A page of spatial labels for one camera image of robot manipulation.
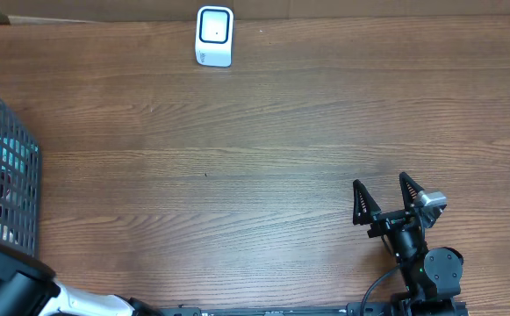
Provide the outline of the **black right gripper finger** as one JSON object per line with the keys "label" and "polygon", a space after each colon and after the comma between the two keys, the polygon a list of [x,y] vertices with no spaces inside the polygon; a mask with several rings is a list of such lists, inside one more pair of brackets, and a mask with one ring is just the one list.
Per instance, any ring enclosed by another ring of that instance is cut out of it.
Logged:
{"label": "black right gripper finger", "polygon": [[355,180],[353,182],[353,193],[353,224],[371,224],[375,220],[375,217],[381,213],[381,208],[360,180]]}
{"label": "black right gripper finger", "polygon": [[419,184],[417,184],[406,172],[401,172],[399,174],[399,184],[403,197],[404,207],[406,209],[421,207],[419,193],[424,191],[424,189]]}

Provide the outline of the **teal snack packet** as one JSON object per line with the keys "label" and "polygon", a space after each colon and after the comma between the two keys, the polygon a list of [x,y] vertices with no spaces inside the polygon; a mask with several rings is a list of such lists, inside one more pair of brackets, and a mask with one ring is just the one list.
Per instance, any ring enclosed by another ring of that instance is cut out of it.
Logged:
{"label": "teal snack packet", "polygon": [[39,146],[27,144],[13,138],[0,137],[0,170],[23,176],[34,176],[39,171]]}

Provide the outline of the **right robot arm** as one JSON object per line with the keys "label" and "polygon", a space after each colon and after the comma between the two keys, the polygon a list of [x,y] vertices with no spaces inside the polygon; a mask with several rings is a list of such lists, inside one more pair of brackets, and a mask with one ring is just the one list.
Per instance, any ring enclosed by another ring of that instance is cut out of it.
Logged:
{"label": "right robot arm", "polygon": [[364,294],[360,314],[366,313],[370,294],[386,278],[399,272],[406,286],[385,304],[390,315],[462,315],[466,304],[455,301],[461,293],[463,256],[453,248],[427,246],[426,231],[447,207],[438,190],[428,191],[407,173],[399,174],[403,208],[383,212],[365,185],[353,182],[353,224],[368,225],[368,236],[379,237],[396,260],[396,267],[382,275]]}

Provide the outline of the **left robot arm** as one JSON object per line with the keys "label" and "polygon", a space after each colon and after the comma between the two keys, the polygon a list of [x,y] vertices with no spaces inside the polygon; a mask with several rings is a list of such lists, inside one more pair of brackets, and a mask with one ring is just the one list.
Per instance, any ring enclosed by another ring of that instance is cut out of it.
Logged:
{"label": "left robot arm", "polygon": [[43,262],[0,243],[0,316],[161,313],[135,298],[97,295],[66,286]]}

